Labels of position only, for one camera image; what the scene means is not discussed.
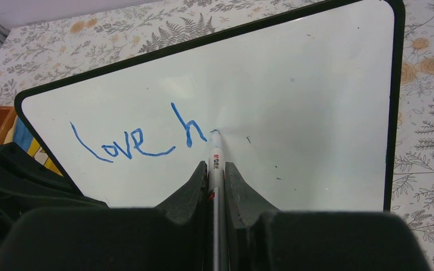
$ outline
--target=blue handwriting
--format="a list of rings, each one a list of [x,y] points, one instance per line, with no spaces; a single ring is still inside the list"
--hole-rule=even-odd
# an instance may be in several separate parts
[[[205,138],[205,136],[202,133],[202,130],[200,129],[199,125],[194,121],[191,120],[188,123],[185,123],[184,120],[182,119],[182,117],[180,116],[177,108],[175,107],[174,103],[171,103],[172,109],[175,113],[175,115],[177,116],[177,118],[179,119],[180,123],[182,124],[182,126],[185,129],[185,134],[187,137],[187,147],[192,147],[192,138],[190,136],[190,126],[193,125],[195,127],[195,129],[197,130],[197,132],[199,133],[200,138],[207,142],[207,139]],[[79,143],[86,149],[88,150],[92,155],[94,155],[97,159],[99,159],[100,161],[104,161],[104,162],[108,162],[108,163],[113,163],[114,161],[103,158],[101,156],[99,156],[95,151],[93,151],[89,146],[87,146],[84,141],[82,141],[82,139],[79,137],[79,134],[77,133],[77,129],[74,126],[74,124],[72,122],[71,123],[71,127],[72,130],[74,131],[74,135],[76,136],[77,140],[79,141]],[[129,143],[129,133],[128,132],[124,132],[124,136],[125,136],[125,149],[123,149],[117,142],[113,141],[112,145],[102,145],[101,148],[111,157],[115,158],[119,155],[119,153],[122,153],[125,157],[127,157],[128,159],[132,159],[132,153],[131,153],[131,145]],[[137,128],[134,131],[131,132],[131,139],[134,143],[133,148],[136,149],[141,155],[146,155],[146,156],[153,156],[153,157],[157,157],[157,156],[161,156],[161,155],[168,155],[170,154],[174,149],[175,146],[172,146],[168,151],[165,152],[159,152],[156,154],[150,153],[150,152],[145,152],[141,149],[141,145],[144,142],[144,134],[142,132],[141,128]]]

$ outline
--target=floral tablecloth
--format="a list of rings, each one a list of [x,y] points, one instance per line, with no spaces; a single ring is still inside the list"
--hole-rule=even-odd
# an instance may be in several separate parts
[[[0,106],[33,86],[311,3],[165,0],[16,28],[0,50]],[[392,211],[434,267],[434,0],[405,6]]]

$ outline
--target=white board surface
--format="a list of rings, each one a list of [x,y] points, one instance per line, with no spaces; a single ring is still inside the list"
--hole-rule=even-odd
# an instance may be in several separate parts
[[[221,132],[225,160],[277,208],[381,211],[393,21],[385,1],[364,0],[27,97],[22,110],[84,195],[110,207],[155,206],[208,159],[173,103],[206,138]]]

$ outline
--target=blue fabric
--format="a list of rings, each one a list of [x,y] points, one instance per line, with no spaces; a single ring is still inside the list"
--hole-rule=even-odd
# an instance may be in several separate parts
[[[27,151],[31,146],[32,138],[33,137],[29,130],[25,127],[21,119],[18,118],[12,141],[16,142],[24,151]]]

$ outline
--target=marker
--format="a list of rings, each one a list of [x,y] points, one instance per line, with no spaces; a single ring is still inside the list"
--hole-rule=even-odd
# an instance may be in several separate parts
[[[222,138],[213,130],[210,139],[211,150],[207,169],[209,196],[207,198],[207,236],[204,250],[203,269],[228,271],[227,231],[225,224],[225,161]]]

